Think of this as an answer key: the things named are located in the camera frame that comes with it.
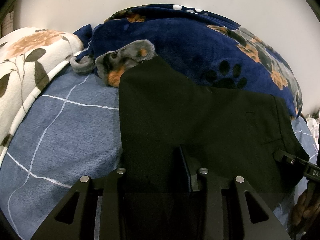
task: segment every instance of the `blue bedsheet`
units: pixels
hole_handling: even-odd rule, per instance
[[[316,160],[316,145],[301,117],[292,127]],[[121,154],[118,89],[95,74],[65,68],[34,102],[0,169],[0,208],[28,240],[69,188],[83,175],[98,178],[117,167]],[[296,191],[306,188],[302,180]],[[287,226],[297,192],[276,208]]]

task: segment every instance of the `pillow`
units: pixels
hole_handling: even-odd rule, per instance
[[[76,35],[34,27],[0,39],[0,165],[35,98],[82,49]]]

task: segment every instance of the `white wall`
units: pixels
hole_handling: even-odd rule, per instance
[[[305,0],[18,0],[14,25],[73,32],[118,10],[151,3],[200,8],[243,25],[291,66],[302,90],[302,112],[320,107],[320,23]]]

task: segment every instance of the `black garment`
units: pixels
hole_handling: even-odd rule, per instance
[[[317,165],[320,166],[320,158],[317,158]]]
[[[127,212],[132,227],[140,229],[139,239],[157,239],[170,216],[166,206],[174,201],[160,193],[173,190],[172,149],[180,144],[218,176],[243,176],[272,210],[302,178],[280,167],[273,153],[281,149],[309,160],[282,99],[196,85],[159,56],[122,75],[119,108],[132,192]]]

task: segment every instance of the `metal bolt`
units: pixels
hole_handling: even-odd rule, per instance
[[[125,173],[125,168],[119,168],[117,169],[118,174],[124,174]]]
[[[81,182],[87,182],[89,180],[89,177],[88,176],[82,176],[81,178],[80,178],[80,181]]]
[[[200,168],[199,169],[199,172],[201,173],[201,174],[208,174],[208,169],[207,168]]]
[[[236,181],[238,181],[239,183],[242,183],[244,182],[244,177],[236,176]]]

